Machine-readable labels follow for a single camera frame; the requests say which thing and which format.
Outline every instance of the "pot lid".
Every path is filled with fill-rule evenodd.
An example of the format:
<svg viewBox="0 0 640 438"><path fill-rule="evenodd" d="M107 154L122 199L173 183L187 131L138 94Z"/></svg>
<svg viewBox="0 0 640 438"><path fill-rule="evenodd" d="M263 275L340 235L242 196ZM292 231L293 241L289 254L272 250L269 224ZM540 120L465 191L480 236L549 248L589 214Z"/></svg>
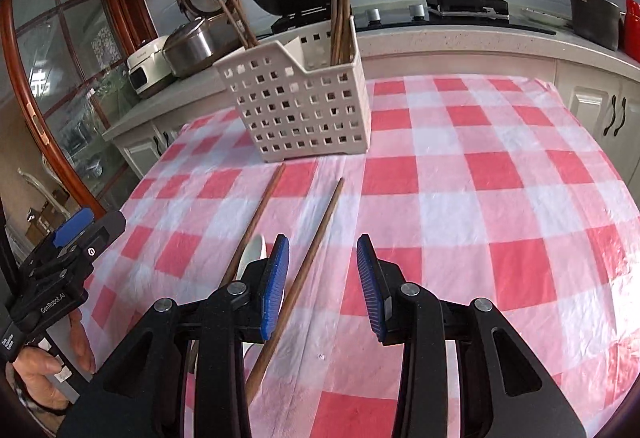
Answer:
<svg viewBox="0 0 640 438"><path fill-rule="evenodd" d="M176 28L174 32L169 36L169 39L166 40L166 43L164 43L164 49L168 50L172 46L175 46L185 39L188 39L194 33L197 33L205 21L206 18L197 17L193 21L185 23L182 26Z"/></svg>

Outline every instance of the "stainless steel pot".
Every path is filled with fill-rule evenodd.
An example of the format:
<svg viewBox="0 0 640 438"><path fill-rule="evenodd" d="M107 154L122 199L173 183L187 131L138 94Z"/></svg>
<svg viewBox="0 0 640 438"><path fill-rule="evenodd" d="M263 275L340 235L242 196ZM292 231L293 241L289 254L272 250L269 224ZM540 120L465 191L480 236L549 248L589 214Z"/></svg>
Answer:
<svg viewBox="0 0 640 438"><path fill-rule="evenodd" d="M571 0L574 31L580 37L617 50L620 42L620 8L608 0Z"/></svg>
<svg viewBox="0 0 640 438"><path fill-rule="evenodd" d="M197 18L177 28L164 43L162 53L171 72L189 77L240 47L233 25L224 15Z"/></svg>

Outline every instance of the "glass door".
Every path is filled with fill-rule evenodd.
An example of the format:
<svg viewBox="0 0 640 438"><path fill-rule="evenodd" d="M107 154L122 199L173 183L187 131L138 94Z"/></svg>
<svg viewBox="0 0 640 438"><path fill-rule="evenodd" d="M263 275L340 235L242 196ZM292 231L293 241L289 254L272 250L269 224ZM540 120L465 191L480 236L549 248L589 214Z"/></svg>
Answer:
<svg viewBox="0 0 640 438"><path fill-rule="evenodd" d="M139 180L102 134L138 98L102 1L12 3L20 59L42 118L90 193L105 209L119 209Z"/></svg>

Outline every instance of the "screw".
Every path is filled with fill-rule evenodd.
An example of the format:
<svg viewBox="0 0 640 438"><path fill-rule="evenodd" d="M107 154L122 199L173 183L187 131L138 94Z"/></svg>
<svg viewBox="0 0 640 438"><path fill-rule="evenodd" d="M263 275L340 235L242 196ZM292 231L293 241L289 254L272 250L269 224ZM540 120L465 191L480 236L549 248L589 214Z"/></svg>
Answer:
<svg viewBox="0 0 640 438"><path fill-rule="evenodd" d="M154 303L154 310L156 310L156 312L166 312L167 310L170 310L173 305L174 302L171 299L163 297Z"/></svg>
<svg viewBox="0 0 640 438"><path fill-rule="evenodd" d="M478 299L476 299L474 301L474 305L481 312L490 312L494 308L494 304L484 297L479 297Z"/></svg>
<svg viewBox="0 0 640 438"><path fill-rule="evenodd" d="M231 295L241 295L246 292L246 285L241 281L233 281L233 283L229 283L229 286L226 287L226 291Z"/></svg>
<svg viewBox="0 0 640 438"><path fill-rule="evenodd" d="M420 292L420 287L415 283L404 283L400 287L400 291L404 295L408 295L410 297L413 297L414 295L418 295L418 293Z"/></svg>

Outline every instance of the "sleeve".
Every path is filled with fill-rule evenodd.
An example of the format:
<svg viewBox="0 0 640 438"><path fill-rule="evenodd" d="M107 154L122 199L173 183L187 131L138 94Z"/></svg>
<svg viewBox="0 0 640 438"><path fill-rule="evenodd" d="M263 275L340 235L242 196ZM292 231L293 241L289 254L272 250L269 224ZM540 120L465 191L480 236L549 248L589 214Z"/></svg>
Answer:
<svg viewBox="0 0 640 438"><path fill-rule="evenodd" d="M58 432L60 424L62 424L64 420L64 412L49 410L36 404L29 396L22 379L15 372L11 364L6 365L5 373L9 385L15 391L20 403L31 413L44 432L48 436L54 437Z"/></svg>

